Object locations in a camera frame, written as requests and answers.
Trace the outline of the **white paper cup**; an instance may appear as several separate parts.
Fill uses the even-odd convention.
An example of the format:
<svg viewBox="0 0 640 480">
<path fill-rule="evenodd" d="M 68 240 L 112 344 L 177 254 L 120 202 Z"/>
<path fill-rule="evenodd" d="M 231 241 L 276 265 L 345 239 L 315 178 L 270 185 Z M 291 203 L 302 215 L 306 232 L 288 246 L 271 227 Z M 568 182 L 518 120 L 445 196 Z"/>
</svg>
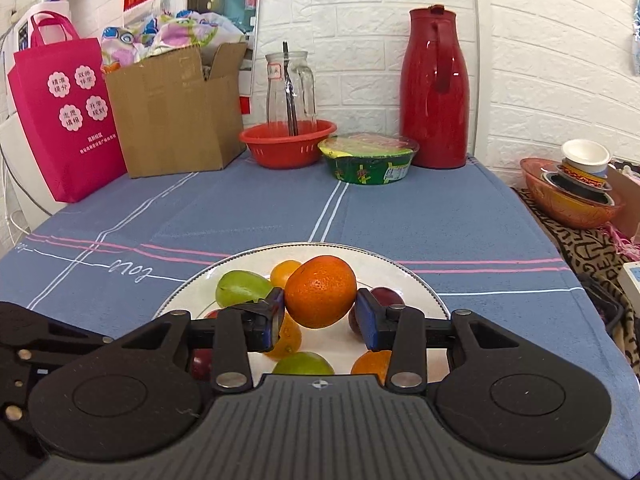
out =
<svg viewBox="0 0 640 480">
<path fill-rule="evenodd" d="M 612 155 L 602 144 L 588 139 L 573 139 L 561 146 L 563 159 L 588 174 L 605 174 Z"/>
</svg>

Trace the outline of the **red plastic basket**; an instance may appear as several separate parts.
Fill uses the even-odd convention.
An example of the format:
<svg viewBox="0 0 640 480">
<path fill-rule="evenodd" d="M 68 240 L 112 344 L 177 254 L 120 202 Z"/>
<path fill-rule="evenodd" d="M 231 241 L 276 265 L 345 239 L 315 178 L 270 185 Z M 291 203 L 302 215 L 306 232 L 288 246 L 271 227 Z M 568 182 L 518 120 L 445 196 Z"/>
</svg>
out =
<svg viewBox="0 0 640 480">
<path fill-rule="evenodd" d="M 318 144 L 337 132 L 337 125 L 328 120 L 318 119 L 314 131 L 310 126 L 310 122 L 301 122 L 299 134 L 290 136 L 285 122 L 264 122 L 244 129 L 239 138 L 260 166 L 277 170 L 304 168 L 318 162 Z"/>
</svg>

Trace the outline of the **small yellow orange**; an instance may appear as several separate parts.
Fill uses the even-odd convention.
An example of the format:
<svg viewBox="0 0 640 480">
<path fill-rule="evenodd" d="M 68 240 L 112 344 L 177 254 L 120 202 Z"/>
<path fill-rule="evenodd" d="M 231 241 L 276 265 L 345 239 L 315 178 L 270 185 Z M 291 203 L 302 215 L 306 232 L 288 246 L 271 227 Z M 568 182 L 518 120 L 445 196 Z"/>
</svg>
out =
<svg viewBox="0 0 640 480">
<path fill-rule="evenodd" d="M 273 287 L 285 289 L 286 282 L 301 265 L 302 264 L 297 260 L 285 260 L 278 263 L 271 270 L 269 278 L 270 283 Z"/>
</svg>

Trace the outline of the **white ceramic plate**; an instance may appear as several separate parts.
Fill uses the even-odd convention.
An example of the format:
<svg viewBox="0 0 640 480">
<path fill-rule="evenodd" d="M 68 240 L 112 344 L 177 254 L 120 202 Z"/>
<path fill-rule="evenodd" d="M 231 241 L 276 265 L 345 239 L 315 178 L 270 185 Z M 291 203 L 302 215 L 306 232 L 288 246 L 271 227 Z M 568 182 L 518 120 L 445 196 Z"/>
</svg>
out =
<svg viewBox="0 0 640 480">
<path fill-rule="evenodd" d="M 383 306 L 409 306 L 428 318 L 449 312 L 416 274 L 364 249 L 321 243 L 256 248 L 221 260 L 181 285 L 160 308 L 214 318 L 219 310 L 284 292 L 280 337 L 267 353 L 252 353 L 254 377 L 290 370 L 386 377 L 390 352 L 371 351 L 355 318 L 356 292 L 367 289 Z"/>
</svg>

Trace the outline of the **small red apple back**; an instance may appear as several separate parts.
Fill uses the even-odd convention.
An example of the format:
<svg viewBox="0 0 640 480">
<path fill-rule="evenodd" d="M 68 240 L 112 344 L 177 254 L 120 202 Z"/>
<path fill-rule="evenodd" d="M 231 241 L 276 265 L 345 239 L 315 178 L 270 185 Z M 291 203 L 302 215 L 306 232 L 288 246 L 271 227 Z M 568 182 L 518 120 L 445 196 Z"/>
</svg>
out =
<svg viewBox="0 0 640 480">
<path fill-rule="evenodd" d="M 193 351 L 191 375 L 199 382 L 210 382 L 212 377 L 212 349 L 196 349 Z"/>
</svg>

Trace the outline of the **floral cloth in box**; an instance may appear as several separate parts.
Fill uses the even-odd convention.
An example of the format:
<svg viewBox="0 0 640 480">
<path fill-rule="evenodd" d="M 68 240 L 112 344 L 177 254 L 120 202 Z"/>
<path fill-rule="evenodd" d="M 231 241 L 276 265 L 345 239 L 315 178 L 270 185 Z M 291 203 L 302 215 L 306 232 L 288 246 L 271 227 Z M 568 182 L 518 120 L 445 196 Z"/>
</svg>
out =
<svg viewBox="0 0 640 480">
<path fill-rule="evenodd" d="M 102 70 L 111 72 L 173 50 L 197 47 L 205 65 L 222 44 L 241 44 L 245 34 L 226 16 L 182 10 L 148 16 L 127 27 L 110 26 L 100 39 Z"/>
</svg>

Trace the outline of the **green instant noodle bowl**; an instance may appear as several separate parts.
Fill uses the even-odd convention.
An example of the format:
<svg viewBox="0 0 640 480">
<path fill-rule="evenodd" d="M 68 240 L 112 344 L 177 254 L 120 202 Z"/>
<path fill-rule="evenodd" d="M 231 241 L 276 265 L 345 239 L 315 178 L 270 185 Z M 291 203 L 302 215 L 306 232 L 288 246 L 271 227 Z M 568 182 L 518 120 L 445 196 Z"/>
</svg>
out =
<svg viewBox="0 0 640 480">
<path fill-rule="evenodd" d="M 318 148 L 336 180 L 359 185 L 402 180 L 419 151 L 416 141 L 404 136 L 364 132 L 329 136 Z"/>
</svg>

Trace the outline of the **large orange front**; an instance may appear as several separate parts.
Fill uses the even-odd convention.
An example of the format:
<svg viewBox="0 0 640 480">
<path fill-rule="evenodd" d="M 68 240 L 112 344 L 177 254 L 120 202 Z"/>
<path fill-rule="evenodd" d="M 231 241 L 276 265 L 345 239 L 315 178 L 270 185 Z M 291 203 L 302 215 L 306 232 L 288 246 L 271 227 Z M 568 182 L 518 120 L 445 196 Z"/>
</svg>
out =
<svg viewBox="0 0 640 480">
<path fill-rule="evenodd" d="M 384 386 L 391 357 L 392 352 L 390 350 L 369 350 L 364 352 L 363 355 L 352 364 L 350 374 L 374 375 L 378 378 L 378 382 Z"/>
</svg>

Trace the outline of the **blue striped tablecloth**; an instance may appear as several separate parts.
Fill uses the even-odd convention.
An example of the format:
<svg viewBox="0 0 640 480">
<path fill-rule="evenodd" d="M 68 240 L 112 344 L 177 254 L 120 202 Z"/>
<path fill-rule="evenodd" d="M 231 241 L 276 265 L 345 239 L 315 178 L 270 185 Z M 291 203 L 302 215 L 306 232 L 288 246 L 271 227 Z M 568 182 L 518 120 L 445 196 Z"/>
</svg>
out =
<svg viewBox="0 0 640 480">
<path fill-rule="evenodd" d="M 247 156 L 221 171 L 123 177 L 4 256 L 1 297 L 115 337 L 216 261 L 291 242 L 376 252 L 416 272 L 447 308 L 473 310 L 589 370 L 613 404 L 599 456 L 625 477 L 637 473 L 634 372 L 548 235 L 476 160 L 375 186 L 337 181 L 322 164 L 268 170 Z"/>
</svg>

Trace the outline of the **red thermos jug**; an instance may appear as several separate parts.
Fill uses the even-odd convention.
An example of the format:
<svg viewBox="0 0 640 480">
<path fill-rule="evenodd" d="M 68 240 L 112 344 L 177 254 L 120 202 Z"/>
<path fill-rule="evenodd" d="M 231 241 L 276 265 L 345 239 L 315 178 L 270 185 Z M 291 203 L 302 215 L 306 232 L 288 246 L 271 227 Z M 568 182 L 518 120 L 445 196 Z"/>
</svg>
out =
<svg viewBox="0 0 640 480">
<path fill-rule="evenodd" d="M 441 4 L 411 10 L 400 75 L 399 133 L 419 145 L 413 165 L 464 166 L 469 116 L 469 75 L 457 15 Z"/>
</svg>

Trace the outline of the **large orange back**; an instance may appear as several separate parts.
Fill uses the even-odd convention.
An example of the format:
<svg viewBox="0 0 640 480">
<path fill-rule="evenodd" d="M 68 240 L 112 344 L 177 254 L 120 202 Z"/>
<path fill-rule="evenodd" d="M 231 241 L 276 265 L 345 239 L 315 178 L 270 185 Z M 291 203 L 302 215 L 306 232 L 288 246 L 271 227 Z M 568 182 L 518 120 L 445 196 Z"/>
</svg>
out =
<svg viewBox="0 0 640 480">
<path fill-rule="evenodd" d="M 306 328 L 329 327 L 348 313 L 356 300 L 357 280 L 341 258 L 314 257 L 288 279 L 284 302 L 288 314 Z"/>
</svg>

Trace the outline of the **glass pitcher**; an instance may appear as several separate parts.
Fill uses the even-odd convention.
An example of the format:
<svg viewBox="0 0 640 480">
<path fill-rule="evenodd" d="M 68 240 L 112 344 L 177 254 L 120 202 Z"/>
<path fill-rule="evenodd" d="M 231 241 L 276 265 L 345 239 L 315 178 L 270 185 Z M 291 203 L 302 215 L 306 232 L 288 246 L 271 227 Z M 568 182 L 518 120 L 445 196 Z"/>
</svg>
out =
<svg viewBox="0 0 640 480">
<path fill-rule="evenodd" d="M 266 56 L 267 122 L 285 136 L 301 136 L 317 130 L 314 73 L 307 51 L 282 51 Z"/>
</svg>

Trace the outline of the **black stirrer in pitcher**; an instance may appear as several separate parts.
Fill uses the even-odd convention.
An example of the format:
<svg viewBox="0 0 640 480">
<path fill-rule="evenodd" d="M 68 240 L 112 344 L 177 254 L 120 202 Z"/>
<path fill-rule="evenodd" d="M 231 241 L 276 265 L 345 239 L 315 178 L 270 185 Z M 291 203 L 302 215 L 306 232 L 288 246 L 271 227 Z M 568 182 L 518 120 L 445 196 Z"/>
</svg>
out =
<svg viewBox="0 0 640 480">
<path fill-rule="evenodd" d="M 295 96 L 293 81 L 288 71 L 288 64 L 290 64 L 290 52 L 288 52 L 288 43 L 282 42 L 283 51 L 283 73 L 285 82 L 285 104 L 286 104 L 286 116 L 288 116 L 288 134 L 290 136 L 298 135 L 298 123 L 297 113 L 295 109 Z"/>
</svg>

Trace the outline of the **pink tote bag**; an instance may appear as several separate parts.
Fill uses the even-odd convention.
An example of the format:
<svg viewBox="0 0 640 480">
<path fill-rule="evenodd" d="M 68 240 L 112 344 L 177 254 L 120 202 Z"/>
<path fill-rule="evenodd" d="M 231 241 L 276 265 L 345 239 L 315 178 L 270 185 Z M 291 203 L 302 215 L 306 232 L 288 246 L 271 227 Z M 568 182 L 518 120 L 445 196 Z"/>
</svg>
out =
<svg viewBox="0 0 640 480">
<path fill-rule="evenodd" d="M 27 142 L 53 198 L 77 203 L 126 174 L 96 38 L 44 10 L 9 84 Z"/>
</svg>

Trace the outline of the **large orange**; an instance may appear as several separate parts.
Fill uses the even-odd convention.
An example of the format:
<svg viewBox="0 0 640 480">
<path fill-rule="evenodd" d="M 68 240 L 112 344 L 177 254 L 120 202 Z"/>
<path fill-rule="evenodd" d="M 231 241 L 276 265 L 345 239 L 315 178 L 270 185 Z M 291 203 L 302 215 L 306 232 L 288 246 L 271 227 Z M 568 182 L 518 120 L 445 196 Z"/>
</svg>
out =
<svg viewBox="0 0 640 480">
<path fill-rule="evenodd" d="M 306 328 L 329 327 L 348 313 L 356 300 L 357 280 L 341 258 L 314 257 L 288 279 L 284 302 L 288 314 Z"/>
<path fill-rule="evenodd" d="M 384 386 L 391 357 L 392 352 L 390 350 L 369 350 L 364 352 L 363 355 L 352 364 L 350 374 L 374 375 L 378 378 L 378 382 Z"/>
</svg>

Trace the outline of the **patterned brown cloth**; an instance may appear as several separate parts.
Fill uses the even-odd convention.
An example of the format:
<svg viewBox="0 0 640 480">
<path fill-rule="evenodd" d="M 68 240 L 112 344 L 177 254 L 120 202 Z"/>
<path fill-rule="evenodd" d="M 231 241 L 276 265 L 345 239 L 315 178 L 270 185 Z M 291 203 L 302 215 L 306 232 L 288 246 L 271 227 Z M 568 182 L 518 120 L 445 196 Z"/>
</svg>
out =
<svg viewBox="0 0 640 480">
<path fill-rule="evenodd" d="M 631 262 L 616 246 L 612 230 L 575 230 L 551 219 L 525 188 L 513 188 L 578 280 L 586 285 L 616 347 L 639 377 L 639 319 L 618 281 L 623 264 Z"/>
</svg>

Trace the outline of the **cardboard box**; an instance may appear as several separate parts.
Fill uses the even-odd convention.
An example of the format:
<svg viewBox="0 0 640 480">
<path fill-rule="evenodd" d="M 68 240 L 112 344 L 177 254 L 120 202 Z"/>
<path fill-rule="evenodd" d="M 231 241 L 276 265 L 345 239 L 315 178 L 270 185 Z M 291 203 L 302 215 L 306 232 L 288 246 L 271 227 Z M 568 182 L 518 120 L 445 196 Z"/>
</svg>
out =
<svg viewBox="0 0 640 480">
<path fill-rule="evenodd" d="M 246 44 L 222 44 L 208 76 L 187 47 L 105 76 L 122 156 L 132 178 L 226 168 L 245 145 L 239 71 Z"/>
</svg>

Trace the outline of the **green fruit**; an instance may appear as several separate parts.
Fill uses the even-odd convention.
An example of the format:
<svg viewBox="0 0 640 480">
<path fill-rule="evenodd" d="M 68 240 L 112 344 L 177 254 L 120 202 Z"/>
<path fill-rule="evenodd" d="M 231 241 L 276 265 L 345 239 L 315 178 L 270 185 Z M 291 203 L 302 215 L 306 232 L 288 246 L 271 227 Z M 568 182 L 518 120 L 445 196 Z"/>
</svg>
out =
<svg viewBox="0 0 640 480">
<path fill-rule="evenodd" d="M 261 275 L 250 271 L 233 270 L 224 274 L 217 283 L 215 298 L 221 309 L 265 299 L 272 284 Z"/>
<path fill-rule="evenodd" d="M 272 374 L 277 375 L 334 375 L 332 365 L 314 352 L 296 352 L 277 362 Z"/>
</svg>

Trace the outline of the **dark plum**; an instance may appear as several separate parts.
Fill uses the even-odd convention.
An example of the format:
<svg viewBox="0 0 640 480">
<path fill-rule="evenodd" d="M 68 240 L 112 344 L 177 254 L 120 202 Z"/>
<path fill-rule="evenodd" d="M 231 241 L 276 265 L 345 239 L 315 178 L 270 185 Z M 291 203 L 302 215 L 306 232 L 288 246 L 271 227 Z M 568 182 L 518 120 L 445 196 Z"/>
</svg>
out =
<svg viewBox="0 0 640 480">
<path fill-rule="evenodd" d="M 390 306 L 403 306 L 405 301 L 402 297 L 395 292 L 393 289 L 388 287 L 375 287 L 370 289 L 370 294 L 376 299 L 376 301 L 382 307 L 390 307 Z M 356 318 L 356 308 L 352 307 L 348 314 L 348 324 L 350 329 L 357 335 L 360 336 L 360 327 Z"/>
</svg>

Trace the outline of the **blue paper fan decorations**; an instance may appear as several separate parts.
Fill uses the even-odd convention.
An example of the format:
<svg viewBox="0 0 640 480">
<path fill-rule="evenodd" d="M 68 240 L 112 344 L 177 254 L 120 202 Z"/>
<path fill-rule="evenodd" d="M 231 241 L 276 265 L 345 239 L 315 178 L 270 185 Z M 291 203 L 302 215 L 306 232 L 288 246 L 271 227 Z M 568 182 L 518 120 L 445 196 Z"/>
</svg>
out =
<svg viewBox="0 0 640 480">
<path fill-rule="evenodd" d="M 640 1 L 637 0 L 632 14 L 631 57 L 634 74 L 640 75 Z"/>
</svg>

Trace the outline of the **white appliance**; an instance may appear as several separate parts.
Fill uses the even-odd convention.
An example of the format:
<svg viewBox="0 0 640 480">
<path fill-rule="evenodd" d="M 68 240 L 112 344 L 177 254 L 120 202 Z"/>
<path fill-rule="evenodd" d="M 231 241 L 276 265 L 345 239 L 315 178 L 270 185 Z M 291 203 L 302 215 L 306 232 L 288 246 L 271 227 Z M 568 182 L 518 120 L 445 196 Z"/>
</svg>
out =
<svg viewBox="0 0 640 480">
<path fill-rule="evenodd" d="M 65 207 L 56 202 L 32 154 L 26 136 L 17 116 L 12 90 L 9 86 L 9 72 L 15 65 L 15 55 L 30 47 L 33 15 L 36 22 L 46 18 L 41 11 L 53 11 L 71 18 L 70 4 L 66 0 L 36 3 L 17 18 L 1 43 L 2 75 L 6 82 L 6 112 L 8 118 L 1 123 L 1 148 L 4 161 L 8 164 L 8 175 L 14 189 L 18 206 L 26 221 L 25 230 L 34 230 L 47 218 Z"/>
</svg>

